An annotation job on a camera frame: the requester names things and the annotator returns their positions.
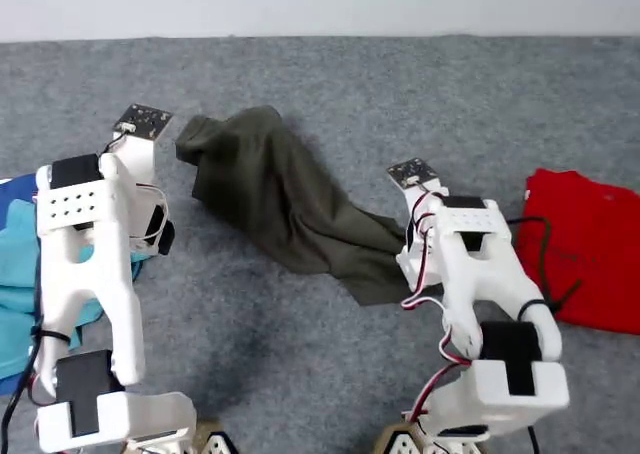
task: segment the gray carpet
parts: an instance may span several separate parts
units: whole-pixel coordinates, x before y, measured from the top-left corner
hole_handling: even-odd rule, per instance
[[[385,166],[420,155],[453,192],[521,209],[538,166],[640,189],[640,39],[145,39],[0,45],[0,176],[96,151],[131,102],[174,111],[158,182],[178,237],[137,283],[144,392],[182,390],[244,454],[366,453],[441,365],[438,312],[360,308],[296,276],[190,197],[190,116],[272,104],[358,205],[404,222]],[[543,453],[634,452],[640,338],[562,325],[571,407]],[[103,319],[87,345],[110,342]],[[36,452],[23,402],[13,453]],[[491,452],[529,453],[525,432]]]

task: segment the white wall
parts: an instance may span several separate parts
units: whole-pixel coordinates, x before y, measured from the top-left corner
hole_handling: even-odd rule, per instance
[[[640,0],[0,0],[0,41],[638,34]]]

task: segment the black wire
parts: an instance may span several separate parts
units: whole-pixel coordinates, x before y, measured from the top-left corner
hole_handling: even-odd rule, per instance
[[[22,393],[24,392],[25,387],[29,384],[29,380],[31,378],[31,373],[33,372],[33,365],[36,362],[36,358],[38,357],[38,351],[40,351],[40,344],[42,342],[42,336],[40,334],[40,330],[42,328],[42,286],[40,284],[41,280],[41,257],[40,257],[40,238],[38,238],[38,258],[36,261],[36,275],[35,275],[35,293],[34,293],[34,309],[33,309],[33,317],[35,319],[35,324],[32,329],[32,337],[33,337],[33,347],[31,349],[31,354],[29,355],[29,359],[27,360],[27,365],[22,371],[20,375],[20,379],[18,380],[18,385],[16,390],[11,395],[11,399],[9,399],[9,403],[7,404],[7,408],[4,411],[4,415],[2,416],[2,426],[1,426],[1,434],[2,434],[2,454],[8,454],[9,452],[9,424],[11,423],[11,418],[13,417],[13,413],[16,410],[16,406],[18,402],[20,402],[20,398],[22,397]]]
[[[527,427],[529,431],[529,438],[531,439],[531,447],[533,447],[533,454],[540,454],[540,446],[538,445],[538,438],[536,437],[536,431],[533,430],[533,426]]]
[[[538,269],[540,274],[540,290],[542,291],[542,297],[544,297],[547,304],[553,302],[551,299],[551,291],[549,289],[549,281],[547,280],[547,271],[545,269],[545,259],[547,255],[547,248],[549,247],[549,240],[551,239],[551,223],[544,217],[529,216],[519,217],[517,219],[508,219],[507,224],[522,224],[523,222],[542,222],[544,223],[544,236],[540,242],[540,259],[538,260]]]
[[[118,135],[117,137],[113,138],[109,143],[107,143],[106,146],[104,146],[104,149],[102,150],[102,152],[100,154],[105,154],[105,153],[109,152],[109,150],[113,147],[113,145],[116,144],[117,142],[119,142],[126,135],[127,135],[126,132],[121,132],[120,135]]]
[[[45,404],[43,402],[37,401],[35,399],[35,397],[33,397],[33,386],[34,383],[33,382],[29,382],[29,384],[27,385],[27,396],[29,397],[29,400],[31,401],[31,404],[33,404],[36,407],[46,407],[46,406],[50,406],[51,403],[49,404]]]
[[[438,444],[436,441],[433,441],[433,445],[436,446],[441,451],[444,451],[446,454],[451,454],[448,449]]]
[[[560,299],[554,300],[551,296],[551,288],[549,287],[549,280],[547,279],[547,270],[545,267],[545,259],[547,255],[547,250],[549,248],[549,241],[551,240],[551,223],[548,219],[541,216],[528,216],[528,217],[519,217],[517,219],[507,219],[507,224],[522,224],[524,222],[542,222],[544,223],[544,235],[542,236],[542,241],[540,242],[540,258],[538,260],[538,275],[540,276],[540,291],[542,292],[542,297],[544,297],[547,306],[551,313],[555,314],[558,312],[564,304],[573,296],[576,291],[582,286],[582,280],[577,280],[573,283],[573,285],[567,289]]]

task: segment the circuit board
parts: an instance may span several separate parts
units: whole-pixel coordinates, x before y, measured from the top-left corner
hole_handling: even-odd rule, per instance
[[[395,164],[387,168],[387,172],[400,189],[409,189],[438,177],[436,171],[418,157]]]
[[[113,130],[122,134],[155,141],[173,114],[141,104],[131,104],[120,119],[113,125]]]

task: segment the white plastic part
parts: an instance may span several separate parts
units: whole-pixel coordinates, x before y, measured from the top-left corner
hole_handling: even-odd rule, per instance
[[[144,376],[140,303],[133,290],[129,248],[129,206],[135,183],[112,154],[100,157],[104,179],[50,189],[48,166],[36,174],[37,221],[41,239],[43,328],[67,336],[84,303],[97,298],[109,317],[113,336],[113,371],[123,385]],[[80,262],[88,242],[73,226],[92,222],[93,254]],[[68,354],[61,340],[45,337],[37,370],[45,389],[55,395],[53,369]]]
[[[212,434],[201,451],[201,454],[233,454],[226,439],[218,434]]]
[[[420,448],[416,446],[409,434],[398,434],[393,439],[391,447],[388,447],[385,452],[389,454],[421,454]]]
[[[413,435],[418,436],[420,445],[423,447],[418,446],[411,435],[403,433],[394,437],[390,445],[385,446],[384,452],[387,454],[482,454],[474,443],[450,439],[441,439],[434,443],[434,439],[420,429],[413,429],[413,432]]]
[[[120,137],[119,132],[113,133],[113,138]],[[153,184],[155,176],[155,142],[133,135],[125,135],[116,141],[109,152],[118,156],[127,166],[135,182]]]
[[[62,452],[125,439],[149,438],[130,442],[129,446],[153,446],[153,452],[162,454],[184,454],[185,451],[193,454],[190,446],[196,429],[196,411],[184,394],[143,396],[113,392],[98,396],[96,402],[99,431],[79,437],[72,436],[69,403],[39,408],[40,448],[45,452]]]
[[[473,361],[456,381],[429,396],[425,404],[428,414],[421,415],[418,422],[436,440],[437,433],[444,429],[467,425],[486,425],[489,435],[499,436],[533,425],[541,417],[569,405],[562,365],[534,362],[532,373],[535,395],[514,396],[509,393],[503,361]]]
[[[419,191],[406,193],[413,209]],[[421,228],[429,229],[427,277],[423,286],[442,282],[446,321],[452,326],[452,341],[466,357],[477,359],[482,349],[482,332],[473,304],[477,300],[493,301],[512,319],[522,306],[533,299],[543,299],[538,286],[526,275],[513,246],[511,232],[493,200],[485,200],[486,209],[446,207],[442,200],[427,196],[418,205],[415,218],[433,213]],[[482,247],[469,253],[460,232],[485,232]],[[414,233],[414,244],[397,256],[410,287],[415,289],[422,260],[423,243]],[[532,322],[538,333],[542,359],[555,361],[562,353],[560,330],[546,306],[530,306],[523,320]]]

